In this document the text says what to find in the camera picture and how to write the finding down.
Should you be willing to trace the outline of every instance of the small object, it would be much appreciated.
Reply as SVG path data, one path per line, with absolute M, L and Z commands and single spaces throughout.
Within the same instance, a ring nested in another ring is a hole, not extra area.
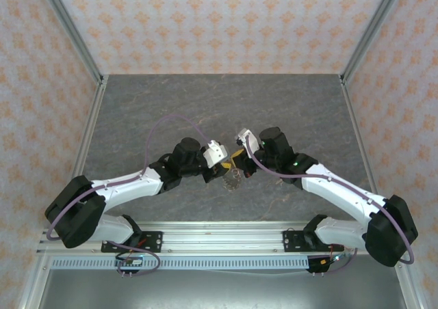
M 234 191 L 239 188 L 242 181 L 240 172 L 236 167 L 232 167 L 223 177 L 222 177 L 224 188 L 227 191 Z
M 312 275 L 314 273 L 325 273 L 330 268 L 330 265 L 328 264 L 329 263 L 328 260 L 330 260 L 329 256 L 323 259 L 309 258 L 309 268 L 306 270 Z

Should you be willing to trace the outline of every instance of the vented metal strip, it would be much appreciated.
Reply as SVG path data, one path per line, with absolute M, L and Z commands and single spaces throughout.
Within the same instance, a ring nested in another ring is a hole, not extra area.
M 133 264 L 126 268 L 151 269 L 154 258 L 133 257 Z M 307 256 L 169 256 L 161 258 L 161 270 L 260 270 L 260 269 L 307 269 Z M 114 269 L 117 260 L 107 256 L 60 256 L 53 259 L 51 269 Z

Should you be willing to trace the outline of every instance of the aluminum frame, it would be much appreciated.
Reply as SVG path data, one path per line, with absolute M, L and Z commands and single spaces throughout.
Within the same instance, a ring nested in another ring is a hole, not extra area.
M 71 178 L 74 178 L 82 173 L 85 161 L 87 159 L 88 149 L 91 144 L 91 138 L 96 126 L 97 117 L 99 115 L 99 109 L 103 100 L 103 95 L 107 87 L 108 75 L 104 75 L 102 80 L 97 83 L 96 91 L 94 94 L 94 100 L 91 104 L 90 111 L 88 112 L 87 124 L 83 131 L 81 138 L 81 144 L 76 156 L 75 166 L 73 167 Z
M 88 72 L 94 78 L 96 82 L 102 79 L 102 74 L 99 72 L 99 68 L 96 65 L 90 51 L 87 48 L 86 43 L 80 32 L 77 30 L 75 23 L 73 22 L 70 14 L 65 8 L 62 0 L 47 0 L 56 13 L 56 16 L 60 20 L 61 25 L 66 30 L 68 37 L 71 39 L 75 46 L 79 56 L 82 58 L 83 63 L 86 65 Z
M 349 82 L 357 66 L 361 63 L 361 60 L 365 56 L 368 47 L 371 45 L 375 35 L 378 33 L 380 26 L 383 24 L 386 16 L 391 11 L 391 8 L 396 0 L 382 0 L 371 18 L 370 24 L 368 24 L 365 32 L 362 35 L 359 43 L 356 46 L 355 51 L 351 55 L 350 60 L 347 63 L 345 71 L 341 73 L 341 80 L 344 83 Z

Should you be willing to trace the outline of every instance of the patterned wallpaper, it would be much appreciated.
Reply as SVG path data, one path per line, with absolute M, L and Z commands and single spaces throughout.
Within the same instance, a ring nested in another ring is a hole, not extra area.
M 381 0 L 63 0 L 103 74 L 340 73 Z
M 438 306 L 438 0 L 398 0 L 349 84 L 379 191 L 405 198 Z
M 95 84 L 45 0 L 0 2 L 0 307 L 16 308 Z

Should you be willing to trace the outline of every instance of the wire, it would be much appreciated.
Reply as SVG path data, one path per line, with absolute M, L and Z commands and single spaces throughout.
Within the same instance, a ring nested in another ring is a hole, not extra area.
M 145 249 L 140 249 L 140 248 L 138 248 L 138 247 L 131 247 L 131 246 L 123 245 L 123 244 L 118 244 L 118 243 L 113 242 L 113 241 L 108 241 L 108 243 L 109 243 L 109 244 L 112 244 L 112 245 L 114 245 L 114 246 L 120 247 L 120 248 L 122 248 L 122 249 L 131 250 L 131 251 L 134 251 L 134 252 L 142 252 L 142 253 L 146 253 L 146 254 L 149 254 L 149 255 L 153 256 L 155 259 L 157 259 L 157 264 L 156 264 L 155 267 L 153 267 L 152 269 L 147 269 L 147 270 L 144 270 L 144 271 L 141 271 L 141 272 L 135 273 L 135 274 L 131 274 L 131 275 L 130 275 L 131 277 L 133 277 L 133 276 L 146 275 L 146 274 L 148 274 L 148 273 L 153 273 L 153 272 L 156 271 L 156 270 L 159 268 L 159 266 L 161 266 L 161 264 L 162 264 L 162 261 L 161 261 L 161 259 L 159 258 L 159 256 L 158 256 L 156 253 L 152 252 L 152 251 L 148 251 L 148 250 L 145 250 Z M 120 262 L 117 264 L 117 272 L 118 272 L 122 277 L 125 275 L 125 272 L 123 272 L 122 269 L 121 269 L 120 267 L 121 267 L 121 265 L 123 265 L 123 263 L 126 262 L 126 260 L 130 257 L 130 255 L 131 255 L 132 253 L 130 253 L 130 254 L 129 254 L 129 255 L 128 255 L 123 261 L 120 261 Z
M 335 270 L 329 270 L 329 271 L 327 271 L 327 272 L 324 273 L 324 274 L 326 275 L 326 274 L 328 274 L 328 273 L 330 273 L 330 274 L 332 274 L 332 273 L 337 273 L 337 272 L 339 272 L 339 271 L 345 269 L 345 267 L 347 267 L 347 266 L 353 261 L 353 259 L 356 258 L 356 255 L 357 255 L 357 248 L 355 248 L 355 252 L 353 253 L 352 256 L 350 256 L 350 258 L 348 258 L 348 261 L 347 261 L 347 263 L 346 263 L 345 265 L 343 265 L 343 266 L 341 266 L 341 267 L 339 267 L 339 268 L 336 268 Z
M 136 246 L 137 246 L 137 247 L 142 246 L 143 243 L 146 242 L 146 240 L 147 240 L 147 238 L 143 239 L 143 240 L 140 241 Z M 123 252 L 120 252 L 120 253 L 116 254 L 116 260 L 123 260 L 123 259 L 125 259 L 125 258 L 122 258 L 121 256 L 122 256 L 123 254 L 128 253 L 128 252 L 131 252 L 131 253 L 132 253 L 132 250 L 131 250 L 131 251 L 123 251 Z
M 249 144 L 249 135 L 245 137 L 245 141 L 247 144 Z M 379 203 L 375 202 L 373 199 L 366 196 L 365 194 L 362 194 L 360 191 L 355 189 L 353 186 L 343 182 L 342 180 L 338 180 L 338 179 L 332 178 L 330 176 L 325 176 L 323 174 L 280 174 L 278 172 L 271 171 L 267 167 L 265 167 L 263 164 L 261 164 L 259 160 L 257 160 L 255 155 L 251 151 L 250 146 L 247 146 L 247 151 L 248 151 L 250 158 L 254 161 L 255 164 L 257 164 L 260 167 L 260 169 L 266 171 L 267 173 L 269 173 L 273 176 L 277 176 L 280 178 L 321 178 L 321 179 L 325 179 L 328 181 L 333 181 L 334 183 L 337 183 L 337 184 L 347 188 L 348 190 L 352 191 L 353 193 L 357 194 L 358 196 L 363 198 L 365 201 L 368 201 L 368 203 L 370 203 L 371 205 L 374 205 L 376 208 L 378 208 L 386 216 L 386 218 L 388 218 L 388 220 L 391 222 L 392 226 L 394 226 L 394 228 L 397 230 L 397 233 L 402 238 L 404 246 L 406 247 L 407 252 L 409 253 L 409 260 L 399 259 L 399 261 L 401 263 L 405 263 L 407 265 L 413 264 L 413 262 L 414 262 L 413 250 L 412 250 L 411 244 L 409 244 L 409 241 L 406 238 L 406 235 L 403 233 L 402 229 L 397 224 L 397 221 Z
M 85 198 L 86 196 L 90 195 L 92 192 L 94 192 L 94 191 L 98 191 L 98 190 L 103 189 L 103 188 L 108 188 L 108 187 L 113 187 L 113 186 L 120 186 L 120 185 L 124 185 L 124 184 L 129 184 L 129 183 L 132 183 L 133 181 L 136 181 L 137 179 L 140 179 L 140 177 L 145 173 L 145 171 L 146 171 L 146 169 L 147 169 L 147 167 L 148 167 L 148 165 L 149 165 L 149 163 L 148 163 L 148 157 L 149 157 L 149 143 L 151 142 L 151 138 L 152 138 L 153 133 L 155 132 L 155 130 L 157 129 L 157 127 L 158 127 L 163 121 L 166 121 L 166 120 L 169 120 L 169 119 L 173 119 L 173 118 L 181 118 L 181 119 L 183 119 L 183 120 L 189 122 L 189 123 L 190 123 L 190 124 L 196 129 L 196 131 L 198 131 L 199 135 L 201 135 L 201 137 L 202 137 L 203 139 L 205 139 L 205 141 L 206 141 L 207 143 L 209 143 L 209 142 L 211 141 L 211 139 L 208 138 L 208 137 L 207 137 L 207 136 L 201 131 L 201 129 L 200 129 L 198 126 L 195 125 L 195 123 L 194 123 L 193 121 L 191 121 L 190 119 L 186 118 L 185 116 L 181 116 L 181 115 L 179 115 L 179 114 L 169 114 L 168 116 L 164 116 L 163 118 L 159 119 L 159 120 L 157 121 L 157 123 L 155 123 L 155 125 L 153 126 L 153 128 L 152 128 L 151 131 L 149 132 L 149 135 L 148 135 L 148 137 L 147 137 L 147 139 L 146 139 L 146 150 L 145 150 L 145 153 L 144 153 L 144 167 L 143 167 L 143 170 L 141 171 L 141 173 L 138 174 L 138 175 L 136 175 L 136 176 L 134 176 L 134 177 L 132 177 L 132 178 L 129 178 L 129 179 L 120 180 L 120 181 L 116 181 L 116 182 L 108 183 L 108 184 L 106 184 L 106 185 L 99 185 L 99 186 L 93 187 L 93 188 L 91 188 L 91 189 L 85 191 L 85 192 L 82 193 L 81 195 L 79 195 L 79 196 L 78 196 L 77 198 L 75 198 L 73 201 L 71 201 L 70 203 L 68 203 L 68 204 L 66 205 L 66 207 L 63 208 L 63 209 L 61 210 L 60 214 L 57 215 L 57 217 L 53 220 L 53 222 L 52 222 L 51 225 L 49 226 L 49 229 L 47 230 L 47 233 L 46 233 L 47 239 L 48 239 L 49 241 L 57 241 L 57 240 L 60 240 L 60 239 L 61 239 L 61 237 L 52 237 L 52 236 L 51 236 L 51 235 L 52 235 L 52 232 L 53 232 L 53 229 L 55 229 L 55 226 L 57 225 L 57 223 L 60 222 L 61 218 L 67 213 L 68 210 L 70 210 L 70 209 L 71 209 L 76 203 L 78 203 L 80 200 L 82 200 L 82 199 Z

